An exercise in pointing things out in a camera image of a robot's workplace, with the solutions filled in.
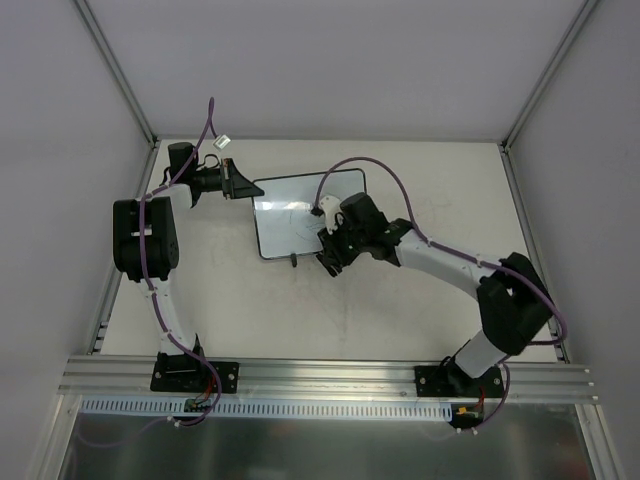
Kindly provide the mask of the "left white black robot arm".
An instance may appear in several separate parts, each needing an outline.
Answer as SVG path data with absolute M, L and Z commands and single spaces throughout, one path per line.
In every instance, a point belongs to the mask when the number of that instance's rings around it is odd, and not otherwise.
M 197 390 L 208 381 L 209 367 L 178 299 L 179 221 L 204 193 L 220 192 L 235 200 L 265 192 L 230 158 L 207 167 L 189 142 L 169 145 L 168 155 L 163 184 L 143 197 L 113 204 L 113 259 L 116 268 L 138 285 L 155 316 L 160 337 L 158 375 L 174 375 L 185 389 Z

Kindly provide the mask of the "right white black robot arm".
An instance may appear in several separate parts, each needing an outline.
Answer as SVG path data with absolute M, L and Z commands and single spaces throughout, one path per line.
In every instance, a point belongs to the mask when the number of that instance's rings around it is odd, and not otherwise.
M 481 327 L 435 375 L 459 395 L 480 388 L 499 361 L 521 354 L 552 316 L 548 293 L 529 259 L 512 253 L 495 262 L 420 234 L 408 220 L 388 220 L 363 192 L 324 196 L 313 210 L 325 220 L 318 261 L 337 276 L 360 255 L 429 274 L 478 303 Z

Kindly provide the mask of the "small black-framed whiteboard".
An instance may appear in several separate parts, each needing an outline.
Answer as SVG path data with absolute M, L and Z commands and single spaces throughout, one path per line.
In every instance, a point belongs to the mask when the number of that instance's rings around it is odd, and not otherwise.
M 259 256 L 264 260 L 314 255 L 321 250 L 318 232 L 322 216 L 312 214 L 318 190 L 343 200 L 365 192 L 366 175 L 359 168 L 262 178 L 255 182 L 264 191 L 252 199 Z

